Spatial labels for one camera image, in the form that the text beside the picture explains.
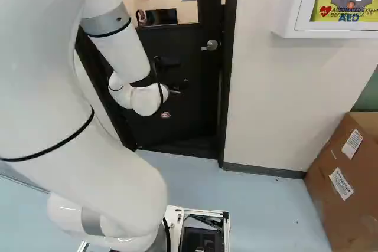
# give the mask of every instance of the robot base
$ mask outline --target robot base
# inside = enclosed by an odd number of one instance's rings
[[[167,206],[171,251],[167,251],[164,226],[147,252],[230,252],[230,215],[227,211],[206,211]],[[83,241],[77,252],[91,252]]]

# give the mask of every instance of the red heart logo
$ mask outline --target red heart logo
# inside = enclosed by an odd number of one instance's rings
[[[320,14],[325,17],[328,15],[328,13],[330,13],[332,10],[332,7],[328,6],[328,7],[325,7],[323,6],[322,8],[320,8]]]

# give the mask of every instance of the door handle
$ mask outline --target door handle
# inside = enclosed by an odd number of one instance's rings
[[[207,42],[207,46],[201,47],[201,51],[209,50],[214,51],[218,48],[218,42],[216,40],[210,40]]]

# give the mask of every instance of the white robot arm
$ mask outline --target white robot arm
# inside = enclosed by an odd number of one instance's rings
[[[149,74],[149,62],[122,0],[1,4],[0,159],[59,194],[51,194],[48,211],[62,229],[119,251],[145,251],[166,211],[165,183],[104,131],[73,73],[81,23],[124,86],[125,106],[141,115],[159,107],[155,85],[129,86]]]

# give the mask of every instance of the light blue floor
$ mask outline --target light blue floor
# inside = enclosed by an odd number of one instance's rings
[[[331,252],[301,180],[225,172],[215,161],[139,154],[168,184],[170,204],[228,210],[232,252]],[[0,178],[1,252],[74,252],[80,244],[47,218],[47,195]]]

